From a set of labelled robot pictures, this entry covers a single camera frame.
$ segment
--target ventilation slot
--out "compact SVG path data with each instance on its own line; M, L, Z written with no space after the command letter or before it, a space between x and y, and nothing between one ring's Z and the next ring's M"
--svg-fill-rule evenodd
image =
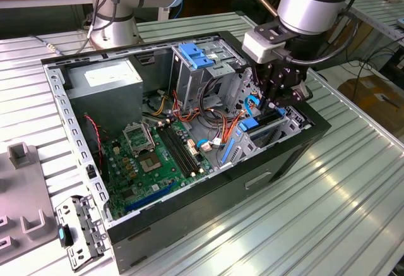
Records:
M268 140L268 143L272 143L274 137L278 133L279 129L274 130L274 132L271 134L270 139Z
M233 162L233 161L234 161L234 159L235 159L235 157L237 156L237 153L239 153L239 151L240 151L240 148L236 148L236 149L235 149L235 151L234 151L234 153L233 153L233 155L232 155L232 158L230 158L230 162Z

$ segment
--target motherboard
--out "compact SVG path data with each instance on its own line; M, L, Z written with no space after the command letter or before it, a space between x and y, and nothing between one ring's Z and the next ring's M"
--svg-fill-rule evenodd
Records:
M213 172L184 125L129 127L103 142L108 163L109 209L113 219L192 184Z

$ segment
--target chip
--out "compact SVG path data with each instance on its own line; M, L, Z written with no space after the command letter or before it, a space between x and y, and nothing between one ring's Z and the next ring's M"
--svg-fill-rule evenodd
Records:
M126 191L122 192L123 198L129 198L134 195L133 191L131 189L127 189Z
M138 158L141 168L145 173L158 169L162 166L155 152L146 153Z

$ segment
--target side panel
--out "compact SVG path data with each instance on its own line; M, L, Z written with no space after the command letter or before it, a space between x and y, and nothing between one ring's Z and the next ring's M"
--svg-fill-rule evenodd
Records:
M271 178L278 174L282 166L288 162L288 158L294 156L295 152L303 152L304 149L297 146L150 224L127 239L115 243L113 249L119 273L123 273L157 251L170 246L199 226L269 185ZM142 213L134 217L134 219L142 218Z

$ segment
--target red cable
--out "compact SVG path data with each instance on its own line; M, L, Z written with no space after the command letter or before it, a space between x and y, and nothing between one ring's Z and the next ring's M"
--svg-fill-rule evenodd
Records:
M101 167L101 139L100 139L100 133L98 132L98 128L97 128L97 125L95 124L94 120L88 115L84 115L84 117L87 118L93 124L95 134L97 134L98 156L100 157L100 167Z

